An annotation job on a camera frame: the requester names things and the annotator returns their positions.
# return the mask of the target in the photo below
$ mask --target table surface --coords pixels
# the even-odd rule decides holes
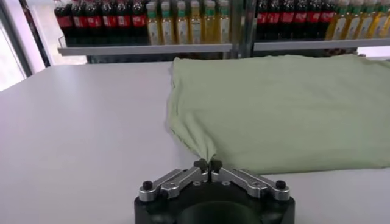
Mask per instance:
[[[0,93],[0,223],[128,224],[144,180],[197,159],[166,123],[171,63],[54,66]],[[296,223],[388,223],[390,169],[270,175]]]

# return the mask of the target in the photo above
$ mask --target folded fabric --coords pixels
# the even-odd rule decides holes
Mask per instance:
[[[390,166],[390,63],[353,55],[174,61],[173,133],[254,172]]]

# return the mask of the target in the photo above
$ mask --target metal shelf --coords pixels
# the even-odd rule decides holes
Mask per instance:
[[[331,40],[331,41],[289,41],[289,42],[257,42],[254,51],[307,50],[353,47],[390,46],[390,38],[367,40]]]

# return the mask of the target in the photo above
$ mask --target red label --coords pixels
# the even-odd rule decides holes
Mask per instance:
[[[70,16],[61,16],[57,17],[57,21],[61,28],[71,27],[72,26],[72,20]]]
[[[133,15],[134,26],[140,27],[146,25],[146,15]]]
[[[103,16],[103,22],[107,27],[116,27],[118,25],[116,16]]]
[[[279,13],[268,13],[267,23],[278,23],[279,22]]]
[[[308,12],[307,13],[307,21],[309,23],[317,23],[319,20],[320,13],[319,12]]]
[[[294,13],[293,12],[283,12],[282,13],[282,17],[280,18],[280,20],[283,22],[283,23],[291,23],[294,19]]]
[[[132,23],[130,16],[118,16],[117,20],[120,27],[129,27]]]
[[[294,16],[294,23],[304,23],[306,21],[306,13],[305,12],[297,12]]]
[[[267,13],[266,12],[259,13],[257,15],[257,24],[264,24],[266,22],[267,22]]]
[[[75,16],[73,17],[74,25],[77,28],[86,28],[88,27],[88,20],[85,16]]]
[[[334,12],[322,12],[321,16],[319,17],[319,21],[323,23],[330,23],[334,14]]]
[[[100,16],[89,16],[88,17],[88,25],[89,25],[89,27],[101,27],[102,26],[102,18]]]

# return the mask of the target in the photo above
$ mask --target dark soda bottle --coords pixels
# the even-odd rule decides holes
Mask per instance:
[[[88,33],[88,20],[85,15],[85,3],[81,0],[72,0],[72,17],[74,23],[74,36],[79,45],[90,43]]]
[[[67,45],[76,43],[74,38],[74,26],[72,22],[71,4],[65,4],[61,0],[55,0],[54,15],[63,32]]]
[[[279,36],[282,39],[291,38],[291,24],[294,20],[294,0],[282,0]]]
[[[270,0],[268,2],[268,14],[266,21],[266,39],[274,40],[278,38],[278,23],[280,18],[279,0]]]
[[[267,9],[267,0],[258,0],[256,40],[263,40],[266,37]]]
[[[296,0],[292,34],[294,39],[305,37],[305,22],[307,17],[307,0]]]
[[[145,2],[142,0],[134,0],[132,13],[134,41],[136,44],[148,44]]]
[[[119,36],[123,44],[132,42],[132,6],[130,1],[118,0],[116,16],[119,26]]]
[[[336,4],[334,0],[323,0],[321,15],[318,21],[318,38],[325,38],[330,21],[335,15]]]
[[[86,0],[85,14],[88,20],[91,39],[94,44],[106,44],[107,39],[104,33],[104,25],[102,19],[102,10],[100,3],[94,0]]]
[[[107,41],[110,44],[119,44],[118,21],[116,19],[116,4],[111,0],[103,0],[103,23]]]
[[[318,37],[317,23],[321,15],[321,0],[308,0],[307,20],[305,26],[306,38]]]

